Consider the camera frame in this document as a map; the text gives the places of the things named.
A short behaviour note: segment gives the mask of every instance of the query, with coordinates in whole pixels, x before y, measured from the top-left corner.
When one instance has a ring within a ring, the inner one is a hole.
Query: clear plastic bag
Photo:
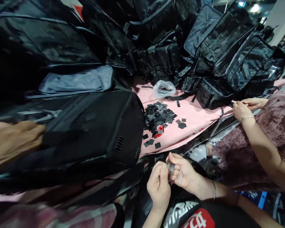
[[[153,93],[157,99],[162,99],[174,95],[176,88],[172,82],[159,80],[153,87]]]

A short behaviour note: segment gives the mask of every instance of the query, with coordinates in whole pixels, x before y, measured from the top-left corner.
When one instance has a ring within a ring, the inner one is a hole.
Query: silver bracelet
[[[242,122],[243,119],[246,119],[246,118],[254,118],[254,116],[248,116],[248,117],[243,117],[240,122]]]
[[[211,182],[212,182],[213,187],[214,187],[214,194],[213,194],[213,201],[212,201],[212,202],[214,202],[215,197],[216,197],[216,186],[215,186],[215,183],[214,183],[214,181],[213,181],[213,180],[212,180]]]

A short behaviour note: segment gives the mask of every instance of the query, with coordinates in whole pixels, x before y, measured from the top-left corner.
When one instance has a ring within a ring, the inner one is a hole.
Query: red logo
[[[215,223],[208,211],[200,208],[188,219],[183,228],[215,228]]]

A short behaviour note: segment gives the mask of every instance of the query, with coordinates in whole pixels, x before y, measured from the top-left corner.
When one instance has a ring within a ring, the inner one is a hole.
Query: woman's hand
[[[169,153],[166,161],[168,159],[175,164],[174,172],[170,179],[172,183],[196,195],[202,176],[195,172],[190,162],[182,156]]]
[[[247,117],[247,116],[254,116],[251,110],[241,101],[238,101],[233,104],[232,111],[233,111],[234,117],[238,121],[241,121],[242,118]]]
[[[147,190],[153,202],[152,209],[165,212],[171,196],[166,163],[158,161],[155,164],[147,183]]]
[[[248,105],[248,108],[253,111],[255,109],[262,109],[264,105],[267,103],[268,99],[264,98],[248,98],[245,100],[242,100],[242,102],[246,105]]]

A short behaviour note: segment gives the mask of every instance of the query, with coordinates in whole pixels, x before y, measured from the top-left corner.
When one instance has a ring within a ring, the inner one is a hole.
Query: ventilation slot
[[[140,155],[140,148],[137,148],[137,151],[136,151],[136,154],[135,154],[135,161],[136,162],[138,161],[139,155]]]
[[[131,101],[132,108],[135,107],[136,103],[137,103],[136,98],[133,98]]]
[[[121,151],[121,148],[123,146],[123,143],[124,143],[124,139],[119,136],[118,139],[117,139],[117,142],[116,142],[116,145],[115,145],[115,148],[114,150],[119,153]]]

